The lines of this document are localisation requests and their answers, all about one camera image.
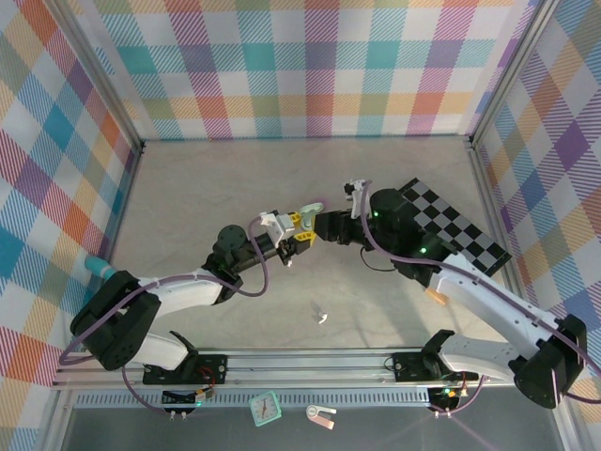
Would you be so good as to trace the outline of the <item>black grey folding chessboard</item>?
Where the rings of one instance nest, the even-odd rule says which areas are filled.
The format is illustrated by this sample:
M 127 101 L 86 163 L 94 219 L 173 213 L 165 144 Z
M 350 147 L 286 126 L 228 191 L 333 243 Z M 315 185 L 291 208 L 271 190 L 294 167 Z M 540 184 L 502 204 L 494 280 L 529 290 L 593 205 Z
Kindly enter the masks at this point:
M 415 178 L 399 189 L 412 205 L 417 224 L 449 242 L 474 267 L 495 274 L 511 255 L 446 200 Z

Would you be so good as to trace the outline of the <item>small controller board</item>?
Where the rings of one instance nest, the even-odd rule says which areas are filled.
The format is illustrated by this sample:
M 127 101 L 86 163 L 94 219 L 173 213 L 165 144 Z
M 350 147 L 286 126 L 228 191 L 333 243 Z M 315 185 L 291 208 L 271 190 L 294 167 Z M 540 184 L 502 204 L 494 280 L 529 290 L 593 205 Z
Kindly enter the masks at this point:
M 215 396 L 211 387 L 205 387 L 193 392 L 162 391 L 161 403 L 166 412 L 173 414 L 190 414 Z
M 467 388 L 436 387 L 427 390 L 429 398 L 428 409 L 435 414 L 453 412 L 461 407 L 464 400 L 469 397 Z

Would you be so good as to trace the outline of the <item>teal alarm clock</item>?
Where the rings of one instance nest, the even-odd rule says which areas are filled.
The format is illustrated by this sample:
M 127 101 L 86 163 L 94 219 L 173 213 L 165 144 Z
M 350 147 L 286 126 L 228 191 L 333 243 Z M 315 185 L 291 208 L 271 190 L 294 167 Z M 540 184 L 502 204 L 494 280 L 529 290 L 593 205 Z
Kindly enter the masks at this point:
M 249 400 L 254 425 L 262 427 L 282 417 L 279 399 L 275 392 L 268 391 Z

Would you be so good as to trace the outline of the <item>aluminium side rail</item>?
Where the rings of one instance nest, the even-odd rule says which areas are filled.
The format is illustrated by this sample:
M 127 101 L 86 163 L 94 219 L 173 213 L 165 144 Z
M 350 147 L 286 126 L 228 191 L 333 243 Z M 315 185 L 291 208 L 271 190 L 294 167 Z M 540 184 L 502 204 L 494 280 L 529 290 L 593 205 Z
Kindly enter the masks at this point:
M 100 257 L 107 262 L 114 254 L 116 239 L 128 206 L 131 188 L 140 157 L 128 159 L 126 174 L 119 185 L 115 201 L 116 217 L 109 221 L 113 237 L 100 247 Z M 136 307 L 129 314 L 120 314 L 119 309 L 128 306 L 144 290 L 144 281 L 122 270 L 108 280 L 92 274 L 92 290 L 70 329 L 90 354 L 106 361 L 111 369 L 123 365 L 140 349 L 144 334 L 149 328 L 149 319 L 143 319 L 143 308 Z
M 524 285 L 519 277 L 518 266 L 510 251 L 510 242 L 504 229 L 500 211 L 497 208 L 482 156 L 471 140 L 467 141 L 467 150 L 478 194 L 484 206 L 489 234 L 510 255 L 509 259 L 498 270 L 498 273 L 510 291 L 520 298 L 528 300 Z

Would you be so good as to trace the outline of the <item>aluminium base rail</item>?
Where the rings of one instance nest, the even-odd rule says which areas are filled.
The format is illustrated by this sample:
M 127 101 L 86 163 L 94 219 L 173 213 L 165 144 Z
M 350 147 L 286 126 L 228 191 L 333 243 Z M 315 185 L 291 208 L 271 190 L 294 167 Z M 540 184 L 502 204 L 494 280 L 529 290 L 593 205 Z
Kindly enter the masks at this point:
M 383 363 L 391 354 L 404 351 L 420 350 L 200 350 L 197 354 L 225 354 L 228 357 L 225 383 L 215 384 L 217 388 L 354 388 L 381 384 L 425 387 L 457 386 L 462 382 L 396 382 L 394 374 L 386 370 Z M 475 365 L 459 371 L 477 373 Z M 53 388 L 121 388 L 124 386 L 123 376 L 136 388 L 157 386 L 192 389 L 203 386 L 144 385 L 144 373 L 145 365 L 142 364 L 129 363 L 124 370 L 109 371 L 96 361 L 88 361 L 74 366 L 61 366 L 54 377 Z

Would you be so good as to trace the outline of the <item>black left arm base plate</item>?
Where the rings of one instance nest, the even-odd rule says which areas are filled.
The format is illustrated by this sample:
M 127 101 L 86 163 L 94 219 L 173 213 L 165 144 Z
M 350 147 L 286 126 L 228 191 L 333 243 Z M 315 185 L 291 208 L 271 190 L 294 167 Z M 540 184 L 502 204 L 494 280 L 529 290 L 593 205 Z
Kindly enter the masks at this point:
M 228 357 L 225 354 L 192 354 L 175 369 L 146 365 L 144 385 L 215 385 L 224 384 Z

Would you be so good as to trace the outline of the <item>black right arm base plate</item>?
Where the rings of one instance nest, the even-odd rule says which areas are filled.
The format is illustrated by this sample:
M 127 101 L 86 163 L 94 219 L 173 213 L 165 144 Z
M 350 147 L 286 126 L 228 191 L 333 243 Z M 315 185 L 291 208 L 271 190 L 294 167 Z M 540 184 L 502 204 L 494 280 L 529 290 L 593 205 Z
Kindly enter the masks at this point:
M 478 381 L 473 372 L 451 370 L 433 353 L 424 351 L 395 352 L 385 359 L 383 367 L 394 374 L 396 382 Z

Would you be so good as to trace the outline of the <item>aluminium corner post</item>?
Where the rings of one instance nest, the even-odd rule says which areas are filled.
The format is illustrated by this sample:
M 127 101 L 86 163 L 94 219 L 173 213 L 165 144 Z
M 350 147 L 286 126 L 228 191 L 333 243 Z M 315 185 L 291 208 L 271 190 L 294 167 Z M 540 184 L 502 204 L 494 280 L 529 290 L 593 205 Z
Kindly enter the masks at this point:
M 131 141 L 134 155 L 140 157 L 144 154 L 144 141 L 135 130 L 133 122 L 118 97 L 114 85 L 110 81 L 85 32 L 79 25 L 75 14 L 69 7 L 67 0 L 43 0 L 43 2 L 66 35 L 67 41 L 73 48 L 74 53 L 81 60 L 82 67 L 85 69 L 95 88 L 99 91 L 108 110 L 114 116 L 116 124 Z
M 516 0 L 475 90 L 475 99 L 459 130 L 473 149 L 479 148 L 562 0 Z

